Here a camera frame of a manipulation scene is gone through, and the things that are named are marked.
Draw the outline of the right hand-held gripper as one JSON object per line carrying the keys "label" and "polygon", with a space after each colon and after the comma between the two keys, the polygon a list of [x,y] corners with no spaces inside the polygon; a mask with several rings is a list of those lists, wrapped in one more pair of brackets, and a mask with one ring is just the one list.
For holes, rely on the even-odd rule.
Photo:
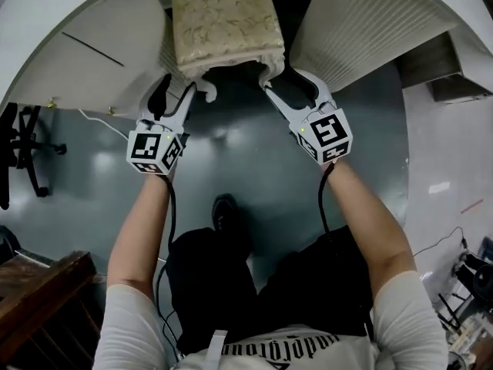
{"label": "right hand-held gripper", "polygon": [[350,153],[353,142],[344,111],[334,106],[334,99],[322,79],[303,69],[294,69],[294,72],[302,78],[301,90],[316,109],[309,106],[294,109],[271,88],[265,87],[264,91],[290,123],[297,143],[318,164],[335,163]]}

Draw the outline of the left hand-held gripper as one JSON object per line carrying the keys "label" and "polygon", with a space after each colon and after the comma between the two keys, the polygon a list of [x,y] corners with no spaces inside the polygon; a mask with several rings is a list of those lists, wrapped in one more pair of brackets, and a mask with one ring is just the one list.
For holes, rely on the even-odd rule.
{"label": "left hand-held gripper", "polygon": [[171,79],[165,74],[146,91],[139,102],[136,128],[129,132],[126,161],[140,173],[168,176],[186,148],[189,134],[183,132],[183,124],[197,86],[191,82],[173,113],[165,114]]}

